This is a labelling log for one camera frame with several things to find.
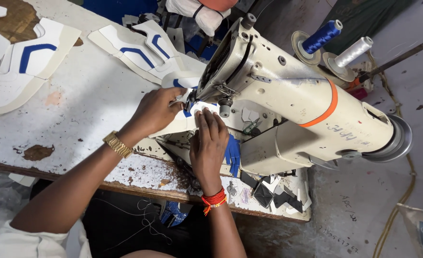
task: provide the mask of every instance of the red thread bracelet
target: red thread bracelet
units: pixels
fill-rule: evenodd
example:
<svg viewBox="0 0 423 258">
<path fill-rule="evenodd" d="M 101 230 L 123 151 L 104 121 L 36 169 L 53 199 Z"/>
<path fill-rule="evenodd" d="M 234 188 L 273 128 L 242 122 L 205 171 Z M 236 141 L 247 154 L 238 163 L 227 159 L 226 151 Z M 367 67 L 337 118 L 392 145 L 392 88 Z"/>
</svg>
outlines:
<svg viewBox="0 0 423 258">
<path fill-rule="evenodd" d="M 224 187 L 221 187 L 221 191 L 219 191 L 214 196 L 202 195 L 202 200 L 206 204 L 206 207 L 203 210 L 203 213 L 205 213 L 206 216 L 211 208 L 220 207 L 223 202 L 227 201 L 227 196 L 224 193 Z"/>
</svg>

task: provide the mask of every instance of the wristwatch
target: wristwatch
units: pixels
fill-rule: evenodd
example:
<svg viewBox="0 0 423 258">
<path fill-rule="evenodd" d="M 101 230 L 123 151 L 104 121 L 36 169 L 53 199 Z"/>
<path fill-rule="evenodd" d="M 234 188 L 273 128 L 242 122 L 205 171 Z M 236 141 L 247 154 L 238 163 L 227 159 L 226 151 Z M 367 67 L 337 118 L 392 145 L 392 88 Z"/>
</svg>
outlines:
<svg viewBox="0 0 423 258">
<path fill-rule="evenodd" d="M 106 142 L 117 154 L 124 158 L 128 158 L 128 156 L 130 156 L 133 151 L 125 146 L 125 144 L 123 144 L 123 142 L 117 138 L 116 133 L 117 131 L 112 131 L 105 138 L 103 138 L 103 141 Z"/>
</svg>

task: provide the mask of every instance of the workbench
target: workbench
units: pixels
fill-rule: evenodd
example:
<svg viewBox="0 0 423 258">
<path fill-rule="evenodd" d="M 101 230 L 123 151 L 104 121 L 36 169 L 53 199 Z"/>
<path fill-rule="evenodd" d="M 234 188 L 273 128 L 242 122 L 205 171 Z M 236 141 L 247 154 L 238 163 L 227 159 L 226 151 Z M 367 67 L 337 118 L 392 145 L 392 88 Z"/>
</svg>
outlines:
<svg viewBox="0 0 423 258">
<path fill-rule="evenodd" d="M 66 0 L 0 0 L 7 16 L 0 18 L 0 34 L 11 43 L 36 38 L 33 27 L 42 17 L 82 31 L 55 73 L 22 107 L 0 116 L 0 171 L 54 180 L 102 145 L 111 131 L 120 129 L 134 114 L 145 92 L 159 85 L 142 79 L 124 63 L 100 49 L 87 35 L 106 25 L 121 26 Z M 186 55 L 187 68 L 203 66 Z M 146 146 L 154 152 L 159 146 Z M 221 176 L 223 186 L 230 180 Z M 134 154 L 121 161 L 105 178 L 101 189 L 138 196 L 198 204 L 187 175 L 171 161 Z M 232 211 L 305 223 L 302 215 L 272 214 L 258 205 L 230 204 Z"/>
</svg>

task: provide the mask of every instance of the yellow cable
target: yellow cable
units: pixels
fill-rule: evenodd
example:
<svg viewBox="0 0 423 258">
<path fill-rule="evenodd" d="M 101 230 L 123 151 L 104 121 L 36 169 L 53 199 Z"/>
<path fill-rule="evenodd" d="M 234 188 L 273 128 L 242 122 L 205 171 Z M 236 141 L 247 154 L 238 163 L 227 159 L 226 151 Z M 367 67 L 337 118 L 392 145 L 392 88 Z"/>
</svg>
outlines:
<svg viewBox="0 0 423 258">
<path fill-rule="evenodd" d="M 367 52 L 367 55 L 370 59 L 370 61 L 372 62 L 372 64 L 374 65 L 374 67 L 377 67 L 374 58 L 372 57 L 372 55 L 370 54 L 370 52 Z M 396 114 L 402 118 L 403 115 L 401 113 L 401 108 L 400 108 L 400 103 L 398 101 L 396 101 L 395 96 L 393 95 L 393 92 L 390 89 L 390 86 L 388 85 L 388 80 L 386 79 L 385 73 L 379 73 L 380 78 L 382 79 L 382 85 L 383 88 L 386 90 L 386 92 L 388 93 L 388 95 L 390 95 L 391 99 L 393 100 L 394 104 L 396 105 Z M 412 179 L 410 181 L 410 185 L 407 188 L 406 192 L 403 194 L 403 196 L 398 200 L 399 203 L 404 204 L 407 199 L 409 199 L 410 194 L 412 194 L 412 191 L 414 190 L 415 187 L 415 176 L 416 176 L 416 172 L 415 172 L 415 168 L 414 168 L 414 164 L 412 162 L 412 159 L 410 158 L 410 155 L 407 154 L 406 155 L 407 161 L 409 162 L 409 166 L 410 166 L 410 174 L 412 175 Z M 398 215 L 398 207 L 395 205 L 394 208 L 392 209 L 390 216 L 388 217 L 388 220 L 386 221 L 385 227 L 383 228 L 382 234 L 380 235 L 379 240 L 377 241 L 377 244 L 375 246 L 374 249 L 374 254 L 372 255 L 372 258 L 379 258 L 380 257 L 380 253 L 381 250 L 383 248 L 383 245 L 386 242 L 386 238 L 388 237 L 388 234 L 390 233 L 390 229 L 391 226 L 393 225 L 394 219 L 396 218 L 396 215 Z"/>
</svg>

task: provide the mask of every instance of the sewing machine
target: sewing machine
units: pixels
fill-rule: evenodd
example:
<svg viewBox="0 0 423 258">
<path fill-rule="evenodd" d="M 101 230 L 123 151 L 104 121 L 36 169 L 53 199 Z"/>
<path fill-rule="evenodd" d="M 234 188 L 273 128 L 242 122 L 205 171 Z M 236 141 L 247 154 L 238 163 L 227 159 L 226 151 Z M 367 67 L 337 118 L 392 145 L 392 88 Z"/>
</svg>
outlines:
<svg viewBox="0 0 423 258">
<path fill-rule="evenodd" d="M 338 158 L 386 162 L 410 151 L 412 132 L 395 115 L 361 102 L 263 38 L 248 14 L 227 32 L 186 110 L 199 100 L 249 100 L 287 120 L 241 144 L 241 167 L 268 175 L 313 164 L 338 169 Z"/>
</svg>

